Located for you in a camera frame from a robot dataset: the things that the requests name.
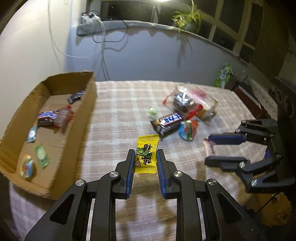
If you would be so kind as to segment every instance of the window frame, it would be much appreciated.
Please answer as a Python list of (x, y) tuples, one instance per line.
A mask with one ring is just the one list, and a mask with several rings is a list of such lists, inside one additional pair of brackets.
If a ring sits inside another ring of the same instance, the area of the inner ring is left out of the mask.
[[(177, 0), (170, 0), (170, 1), (153, 1), (153, 0), (88, 0), (87, 2), (90, 2), (89, 6), (90, 9), (92, 8), (92, 4), (94, 6), (100, 5), (98, 9), (96, 9), (98, 12), (101, 12), (101, 3), (103, 2), (111, 2), (111, 1), (135, 1), (135, 2), (147, 2), (153, 4), (153, 11), (151, 15), (151, 22), (152, 23), (158, 23), (158, 16), (156, 14), (156, 11), (161, 13), (161, 6), (168, 6), (176, 9), (176, 11), (188, 11), (188, 7), (185, 3), (182, 3)], [(244, 11), (242, 15), (242, 20), (241, 24), (239, 27), (239, 32), (237, 33), (233, 29), (231, 29), (229, 26), (227, 26), (225, 23), (220, 21), (220, 16), (224, 4), (224, 0), (218, 0), (217, 1), (217, 6), (216, 6), (216, 12), (214, 17), (203, 12), (202, 10), (199, 9), (200, 15), (202, 15), (202, 20), (210, 23), (212, 25), (211, 31), (209, 34), (208, 40), (213, 42), (214, 34), (216, 32), (216, 28), (221, 29), (223, 32), (228, 34), (230, 37), (232, 37), (236, 43), (233, 47), (233, 50), (230, 50), (235, 56), (239, 57), (239, 54), (241, 52), (242, 46), (246, 45), (252, 50), (255, 50), (255, 46), (252, 46), (248, 43), (245, 42), (245, 37), (249, 28), (249, 23), (250, 23), (250, 18), (251, 18), (251, 12), (252, 12), (252, 4), (255, 3), (257, 4), (256, 0), (245, 0), (244, 1)]]

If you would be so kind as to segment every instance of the cardboard box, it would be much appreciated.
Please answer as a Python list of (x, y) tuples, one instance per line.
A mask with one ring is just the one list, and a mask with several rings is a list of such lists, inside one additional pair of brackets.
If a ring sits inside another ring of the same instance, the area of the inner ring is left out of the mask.
[[(85, 89), (81, 100), (71, 105), (74, 118), (65, 133), (54, 127), (39, 127), (34, 143), (26, 143), (40, 112), (68, 105), (67, 98)], [(96, 99), (92, 72), (74, 72), (48, 77), (27, 96), (11, 119), (0, 144), (0, 171), (13, 184), (38, 196), (57, 200), (73, 183), (81, 142)], [(44, 146), (51, 162), (41, 168), (34, 151)], [(24, 155), (34, 161), (31, 180), (20, 175)]]
[[(247, 209), (257, 212), (274, 194), (254, 194), (246, 204)], [(267, 226), (279, 226), (288, 222), (292, 213), (291, 202), (280, 193), (276, 195), (258, 214), (260, 222)]]

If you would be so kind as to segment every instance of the chocolate bar wrapper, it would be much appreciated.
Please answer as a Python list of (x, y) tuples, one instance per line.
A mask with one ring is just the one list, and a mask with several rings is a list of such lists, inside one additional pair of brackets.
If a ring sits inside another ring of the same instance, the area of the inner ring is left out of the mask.
[(59, 110), (42, 112), (38, 116), (37, 126), (51, 126), (57, 117)]
[(81, 97), (84, 95), (85, 91), (77, 92), (75, 94), (72, 94), (67, 100), (69, 104), (73, 104), (77, 100), (80, 100)]
[(136, 149), (135, 173), (156, 173), (156, 151), (159, 136), (157, 134), (140, 136)]
[(177, 130), (184, 118), (177, 112), (160, 117), (155, 121), (151, 121), (154, 130), (164, 136), (165, 133)]

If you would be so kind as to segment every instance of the plastic bag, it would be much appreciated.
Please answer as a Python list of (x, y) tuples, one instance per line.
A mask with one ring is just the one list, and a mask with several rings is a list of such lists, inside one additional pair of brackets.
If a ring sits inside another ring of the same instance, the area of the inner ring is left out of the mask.
[(218, 101), (192, 84), (175, 86), (164, 100), (163, 104), (172, 111), (177, 111), (186, 120), (197, 116), (200, 119), (213, 116)]

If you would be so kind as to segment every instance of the round candy container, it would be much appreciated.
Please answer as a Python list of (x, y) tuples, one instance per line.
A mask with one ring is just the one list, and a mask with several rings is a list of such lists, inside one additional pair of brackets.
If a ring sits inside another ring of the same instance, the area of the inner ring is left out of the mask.
[(182, 121), (179, 127), (179, 135), (187, 141), (192, 141), (196, 135), (197, 127), (198, 123), (193, 120)]

